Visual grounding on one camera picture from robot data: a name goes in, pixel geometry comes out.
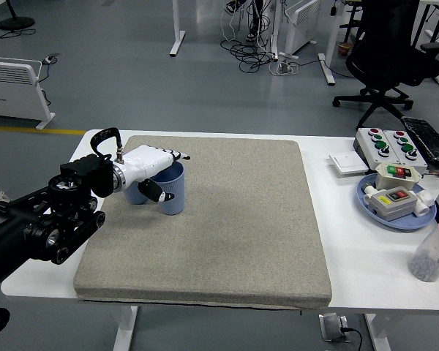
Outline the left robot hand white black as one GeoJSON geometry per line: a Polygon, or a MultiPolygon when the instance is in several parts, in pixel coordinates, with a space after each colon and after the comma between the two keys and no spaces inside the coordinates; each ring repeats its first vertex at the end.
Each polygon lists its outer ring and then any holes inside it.
{"type": "Polygon", "coordinates": [[[138,191],[148,199],[156,203],[170,201],[175,195],[162,190],[151,178],[180,159],[189,160],[190,155],[171,149],[141,145],[126,153],[122,159],[113,162],[113,191],[127,190],[135,183],[138,191]]]}

